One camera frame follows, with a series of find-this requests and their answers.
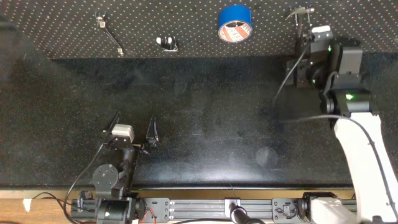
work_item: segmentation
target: black tabletop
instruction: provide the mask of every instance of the black tabletop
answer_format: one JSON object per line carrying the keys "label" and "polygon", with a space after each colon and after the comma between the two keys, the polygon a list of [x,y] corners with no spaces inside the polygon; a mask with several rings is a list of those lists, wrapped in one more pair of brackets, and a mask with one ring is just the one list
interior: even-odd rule
{"label": "black tabletop", "polygon": [[[351,187],[344,153],[328,121],[282,124],[320,114],[315,90],[284,88],[281,57],[48,60],[0,53],[0,187],[65,189],[96,152],[116,111],[144,141],[152,115],[161,146],[139,156],[134,187]],[[365,54],[394,170],[398,154],[397,54]],[[103,151],[79,181],[115,152]]]}

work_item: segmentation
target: wooden surface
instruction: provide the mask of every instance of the wooden surface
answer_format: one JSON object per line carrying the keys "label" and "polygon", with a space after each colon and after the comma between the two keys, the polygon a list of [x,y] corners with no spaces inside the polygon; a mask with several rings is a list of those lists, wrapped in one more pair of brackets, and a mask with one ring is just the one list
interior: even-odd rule
{"label": "wooden surface", "polygon": [[[33,199],[28,212],[24,206],[23,198],[32,198],[42,191],[38,190],[10,190],[0,191],[0,223],[69,223],[65,218],[61,207],[53,199]],[[57,198],[63,199],[66,191],[48,191]],[[352,190],[332,191],[341,199],[349,199],[353,195]],[[72,198],[76,198],[79,191],[72,192]],[[303,190],[236,190],[237,197],[242,199],[272,199],[276,197],[301,197]],[[234,197],[232,190],[148,190],[140,192],[142,197],[168,197],[170,199],[223,199]]]}

